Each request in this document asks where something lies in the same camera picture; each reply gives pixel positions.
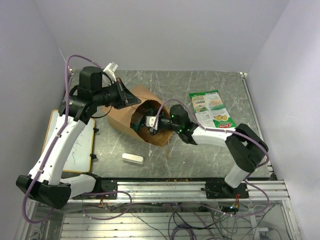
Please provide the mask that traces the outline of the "brown paper bag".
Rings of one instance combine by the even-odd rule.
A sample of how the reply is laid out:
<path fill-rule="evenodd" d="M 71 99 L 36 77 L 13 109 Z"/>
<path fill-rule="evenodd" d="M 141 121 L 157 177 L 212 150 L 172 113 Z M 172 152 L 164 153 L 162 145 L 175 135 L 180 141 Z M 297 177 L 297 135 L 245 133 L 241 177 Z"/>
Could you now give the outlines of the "brown paper bag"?
<path fill-rule="evenodd" d="M 163 101 L 143 85 L 137 85 L 130 91 L 140 99 L 141 103 L 120 110 L 103 106 L 102 111 L 107 113 L 109 124 L 114 129 L 137 140 L 159 147 L 164 146 L 173 132 L 160 130 L 155 135 L 151 135 L 145 125 L 146 118 L 155 116 Z"/>

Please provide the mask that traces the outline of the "green Cheetos chips bag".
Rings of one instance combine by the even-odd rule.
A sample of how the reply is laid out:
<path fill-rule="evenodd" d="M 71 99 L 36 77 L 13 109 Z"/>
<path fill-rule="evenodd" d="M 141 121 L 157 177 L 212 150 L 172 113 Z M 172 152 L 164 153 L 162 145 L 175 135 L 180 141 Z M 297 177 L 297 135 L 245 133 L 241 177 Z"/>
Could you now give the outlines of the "green Cheetos chips bag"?
<path fill-rule="evenodd" d="M 217 90 L 190 93 L 194 114 L 198 122 L 209 128 L 235 128 Z"/>

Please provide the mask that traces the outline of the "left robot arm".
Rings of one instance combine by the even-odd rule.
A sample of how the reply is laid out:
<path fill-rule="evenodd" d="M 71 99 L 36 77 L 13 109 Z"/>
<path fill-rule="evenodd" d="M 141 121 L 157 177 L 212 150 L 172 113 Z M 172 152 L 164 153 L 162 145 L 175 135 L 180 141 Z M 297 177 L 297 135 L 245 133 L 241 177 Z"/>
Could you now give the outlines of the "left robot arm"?
<path fill-rule="evenodd" d="M 112 62 L 105 69 L 86 66 L 80 71 L 79 84 L 66 92 L 58 110 L 55 130 L 39 160 L 28 175 L 17 177 L 16 186 L 26 199 L 58 210 L 78 195 L 91 199 L 101 195 L 102 179 L 98 175 L 83 172 L 76 177 L 62 179 L 61 176 L 77 138 L 98 107 L 120 110 L 141 103 L 115 76 L 117 67 Z"/>

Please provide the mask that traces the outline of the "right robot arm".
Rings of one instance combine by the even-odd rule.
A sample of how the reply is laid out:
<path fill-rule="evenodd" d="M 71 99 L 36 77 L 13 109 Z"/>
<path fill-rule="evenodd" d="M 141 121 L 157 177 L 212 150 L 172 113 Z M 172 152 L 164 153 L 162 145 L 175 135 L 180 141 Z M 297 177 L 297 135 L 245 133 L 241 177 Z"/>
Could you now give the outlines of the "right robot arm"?
<path fill-rule="evenodd" d="M 267 163 L 262 160 L 269 158 L 269 148 L 248 125 L 241 123 L 235 128 L 205 127 L 198 121 L 191 121 L 190 112 L 181 104 L 173 105 L 169 115 L 161 113 L 163 108 L 162 105 L 156 114 L 155 132 L 166 129 L 177 133 L 186 144 L 213 145 L 228 149 L 234 164 L 220 186 L 224 197 L 233 197 L 242 181 Z"/>

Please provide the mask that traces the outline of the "white eraser block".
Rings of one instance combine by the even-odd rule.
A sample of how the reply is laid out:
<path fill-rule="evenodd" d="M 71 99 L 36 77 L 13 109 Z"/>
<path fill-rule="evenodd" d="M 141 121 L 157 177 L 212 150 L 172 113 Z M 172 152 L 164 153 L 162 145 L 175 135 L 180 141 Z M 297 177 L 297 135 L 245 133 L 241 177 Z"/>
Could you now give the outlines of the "white eraser block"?
<path fill-rule="evenodd" d="M 142 165 L 144 163 L 144 158 L 139 155 L 123 153 L 121 157 L 124 162 L 138 164 L 138 165 Z"/>

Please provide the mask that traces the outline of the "small whiteboard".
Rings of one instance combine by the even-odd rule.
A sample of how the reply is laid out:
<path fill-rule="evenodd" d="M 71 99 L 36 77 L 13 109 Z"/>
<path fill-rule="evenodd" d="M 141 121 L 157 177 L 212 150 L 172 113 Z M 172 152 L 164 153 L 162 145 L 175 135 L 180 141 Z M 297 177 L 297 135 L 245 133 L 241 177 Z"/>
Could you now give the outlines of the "small whiteboard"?
<path fill-rule="evenodd" d="M 75 141 L 65 162 L 63 172 L 82 173 L 91 169 L 96 121 L 91 118 Z"/>

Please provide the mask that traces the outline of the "aluminium rail frame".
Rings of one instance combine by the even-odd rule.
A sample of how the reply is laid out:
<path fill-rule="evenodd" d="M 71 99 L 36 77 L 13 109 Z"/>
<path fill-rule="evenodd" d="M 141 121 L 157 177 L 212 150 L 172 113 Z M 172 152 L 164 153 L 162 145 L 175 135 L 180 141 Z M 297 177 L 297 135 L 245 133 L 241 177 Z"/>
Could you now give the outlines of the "aluminium rail frame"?
<path fill-rule="evenodd" d="M 227 187 L 220 178 L 129 179 L 105 178 L 102 191 L 107 203 L 173 203 L 173 202 L 233 202 L 286 201 L 290 199 L 282 180 L 260 180 Z"/>

